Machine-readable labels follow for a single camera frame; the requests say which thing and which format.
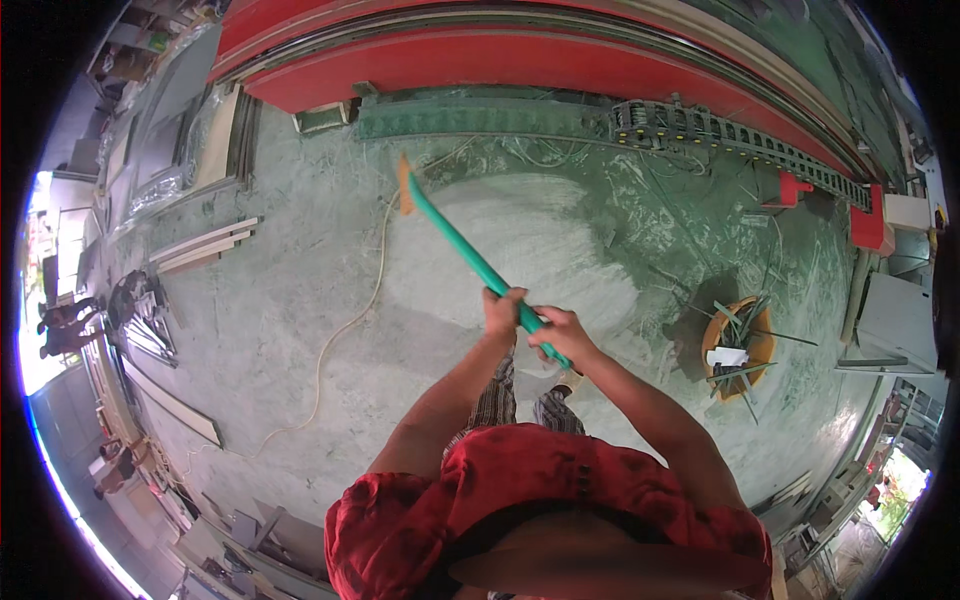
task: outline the orange bucket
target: orange bucket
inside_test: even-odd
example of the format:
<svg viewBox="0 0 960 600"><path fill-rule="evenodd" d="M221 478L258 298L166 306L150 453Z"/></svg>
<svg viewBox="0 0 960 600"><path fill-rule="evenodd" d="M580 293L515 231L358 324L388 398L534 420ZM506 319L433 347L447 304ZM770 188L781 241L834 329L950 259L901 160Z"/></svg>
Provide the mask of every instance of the orange bucket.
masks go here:
<svg viewBox="0 0 960 600"><path fill-rule="evenodd" d="M735 302L729 306L727 309L732 312L734 315L744 306L756 302L758 298L756 296L749 296L739 302ZM713 365L707 364L707 350L713 350L720 344L720 333L730 324L730 319L727 315L723 314L719 310L713 316L713 319L710 320L710 324L707 325L707 331L704 333L704 342L701 346L700 359L704 362L704 371L707 372L707 377L713 377ZM760 314L756 315L750 323L750 330L756 331L761 329L763 331L771 331L770 328L770 306L767 306ZM774 350L777 349L777 338L772 335L757 335L751 338L750 345L747 347L747 354L750 356L750 359L745 365L744 369L755 367L757 365L762 365L764 363L769 363L774 357ZM763 377L766 373L766 369L758 369L754 372L747 373L747 379L750 381L751 386L755 386L756 383ZM711 381L710 390L717 387L717 381ZM729 402L731 400L737 399L747 392L747 386L743 383L743 380L739 377L735 377L731 380L730 390L724 392L720 390L717 393L717 396L720 398L721 402Z"/></svg>

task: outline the worker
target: worker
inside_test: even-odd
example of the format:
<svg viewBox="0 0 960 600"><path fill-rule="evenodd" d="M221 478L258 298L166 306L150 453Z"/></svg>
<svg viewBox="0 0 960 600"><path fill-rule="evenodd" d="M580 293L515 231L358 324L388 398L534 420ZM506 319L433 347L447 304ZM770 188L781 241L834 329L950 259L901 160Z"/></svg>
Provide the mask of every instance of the worker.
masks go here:
<svg viewBox="0 0 960 600"><path fill-rule="evenodd" d="M107 333L104 329L99 329L93 333L84 335L86 323L96 315L97 313L91 312L76 323L69 324L65 327L51 327L47 329L47 343L40 347L40 358L69 354L70 352L79 354L84 346L102 338Z"/></svg>
<svg viewBox="0 0 960 600"><path fill-rule="evenodd" d="M47 308L41 302L37 305L37 311L40 313L40 323L36 326L36 334L42 335L47 327L66 327L76 322L80 313L91 307L94 309L93 312L101 310L100 303L92 297L52 308Z"/></svg>
<svg viewBox="0 0 960 600"><path fill-rule="evenodd" d="M499 298L483 291L486 325L480 340L413 404L366 474L328 510L326 563L340 596L474 597L470 594L480 587L461 589L449 574L456 561L490 559L487 565L493 566L484 572L496 576L516 569L516 557L533 557L535 563L545 553L555 558L570 548L657 543L753 559L747 562L758 569L755 583L728 597L765 598L770 539L740 497L713 439L680 404L601 351L573 312L534 307L549 322L528 344L552 344L576 372L565 372L540 397L536 423L516 423L513 348L516 306L525 294L514 288ZM585 435L566 405L581 375L620 409L669 468L649 454ZM498 558L503 556L515 558ZM564 576L574 565L601 569L593 579L585 575L588 582L609 580L604 567L623 566L566 555L555 565ZM540 580L531 585L549 589ZM490 598L511 596L508 589L481 590ZM574 595L533 595L603 596L582 586Z"/></svg>
<svg viewBox="0 0 960 600"><path fill-rule="evenodd" d="M116 455L123 449L123 442L119 438L112 438L100 444L100 456L102 456L105 461L111 461L116 458Z"/></svg>
<svg viewBox="0 0 960 600"><path fill-rule="evenodd" d="M132 446L124 448L123 452L112 461L113 468L110 472L104 475L100 483L93 486L93 495L97 496L98 500L103 500L105 493L119 492L123 488L124 482L136 473L136 468L147 460L147 457L150 456L149 451L144 451L143 456L138 459L133 454L143 444L143 441L144 438L140 438Z"/></svg>

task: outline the striped pants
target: striped pants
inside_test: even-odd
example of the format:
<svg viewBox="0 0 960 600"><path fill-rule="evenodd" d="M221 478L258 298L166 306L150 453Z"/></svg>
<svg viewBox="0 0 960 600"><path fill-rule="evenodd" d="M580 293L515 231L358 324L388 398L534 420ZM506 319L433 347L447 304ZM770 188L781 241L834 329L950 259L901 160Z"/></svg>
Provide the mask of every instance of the striped pants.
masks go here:
<svg viewBox="0 0 960 600"><path fill-rule="evenodd" d="M534 404L534 421L551 431L586 435L584 424L567 408L564 399L572 394L565 385L554 386L540 396ZM457 442L477 427L493 427L516 423L516 400L514 399L514 351L500 361L493 379L484 388L480 399L473 407L467 426L453 436L444 450L444 456Z"/></svg>

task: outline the green broom handle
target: green broom handle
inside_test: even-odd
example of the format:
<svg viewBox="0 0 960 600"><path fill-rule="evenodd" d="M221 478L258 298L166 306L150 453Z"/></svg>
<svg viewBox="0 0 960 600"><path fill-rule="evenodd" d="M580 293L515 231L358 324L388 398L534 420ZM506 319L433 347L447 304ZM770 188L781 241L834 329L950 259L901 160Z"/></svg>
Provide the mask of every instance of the green broom handle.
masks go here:
<svg viewBox="0 0 960 600"><path fill-rule="evenodd" d="M464 238L460 231L452 226L450 222L446 220L445 216L440 214L440 211L426 199L426 196L420 191L420 186L417 185L417 178L414 177L414 174L411 172L407 177L410 196L413 198L417 208L422 210L423 214L440 230L440 233L444 235L446 241L466 260L470 268L480 276L487 287L502 298L507 291L510 290L510 285L490 266L490 263L484 260L480 252L470 245L470 242ZM517 303L516 310L520 317L520 326L526 329L528 333L533 333L543 327L543 321L540 320L540 316L523 300ZM553 345L544 342L540 344L540 348L544 354L556 360L557 364L561 367L564 369L570 368L569 359L557 352Z"/></svg>

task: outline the green floor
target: green floor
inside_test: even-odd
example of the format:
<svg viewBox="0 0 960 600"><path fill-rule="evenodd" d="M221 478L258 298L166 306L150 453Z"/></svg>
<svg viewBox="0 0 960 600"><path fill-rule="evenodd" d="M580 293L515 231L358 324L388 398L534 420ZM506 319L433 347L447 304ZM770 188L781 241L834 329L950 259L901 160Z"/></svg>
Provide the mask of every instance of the green floor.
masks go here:
<svg viewBox="0 0 960 600"><path fill-rule="evenodd" d="M528 286L532 301L577 310L605 351L703 423L749 504L808 469L815 486L826 480L869 400L873 380L832 371L853 263L846 208L830 217L829 203L807 198L776 224L751 215L755 197L777 194L774 174L758 175L753 164L512 136L299 136L289 115L270 107L259 131L252 189L171 209L122 238L110 266L122 274L171 242L264 217L222 260L163 279L183 319L167 320L180 367L141 365L216 419L230 450L251 454L274 429L310 415L317 355L376 283L400 151L420 165L446 157L423 177L438 208L508 281ZM380 296L330 348L317 418L276 436L254 460L209 449L193 457L190 477L225 511L255 510L257 498L320 522L403 412L480 335L479 279L422 215L394 216L389 227ZM712 311L714 300L763 290L776 331L820 346L778 345L779 364L756 386L757 425L744 402L709 396L700 363L707 318L688 304ZM520 420L552 385L524 351ZM590 435L648 449L594 386L570 406ZM203 442L148 412L186 470L186 450Z"/></svg>

